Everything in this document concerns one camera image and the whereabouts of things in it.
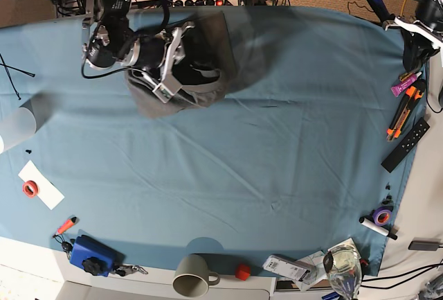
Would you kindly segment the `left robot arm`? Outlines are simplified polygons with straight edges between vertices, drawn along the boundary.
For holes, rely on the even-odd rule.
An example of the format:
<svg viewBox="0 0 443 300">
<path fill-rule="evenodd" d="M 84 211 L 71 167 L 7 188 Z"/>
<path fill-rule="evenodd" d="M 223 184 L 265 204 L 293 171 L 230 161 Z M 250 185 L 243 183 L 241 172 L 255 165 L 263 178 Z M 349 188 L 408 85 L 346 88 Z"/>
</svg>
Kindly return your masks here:
<svg viewBox="0 0 443 300">
<path fill-rule="evenodd" d="M 442 52 L 442 0 L 413 0 L 411 18 L 392 14 L 381 20 L 384 29 L 398 28 L 404 40 L 403 66 L 407 72 L 420 69 L 429 58 Z"/>
</svg>

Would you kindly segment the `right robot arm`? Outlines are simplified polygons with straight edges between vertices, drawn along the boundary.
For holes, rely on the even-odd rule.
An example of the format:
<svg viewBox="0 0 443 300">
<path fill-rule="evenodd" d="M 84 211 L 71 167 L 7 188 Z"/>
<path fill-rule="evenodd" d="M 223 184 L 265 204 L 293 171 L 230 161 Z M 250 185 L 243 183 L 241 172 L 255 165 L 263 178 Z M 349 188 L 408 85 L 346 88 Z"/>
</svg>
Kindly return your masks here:
<svg viewBox="0 0 443 300">
<path fill-rule="evenodd" d="M 158 0 L 161 22 L 134 30 L 128 17 L 132 2 L 87 0 L 83 66 L 98 70 L 96 78 L 123 72 L 132 85 L 164 101 L 216 89 L 224 72 L 206 36 L 204 19 L 170 21 L 168 0 Z"/>
</svg>

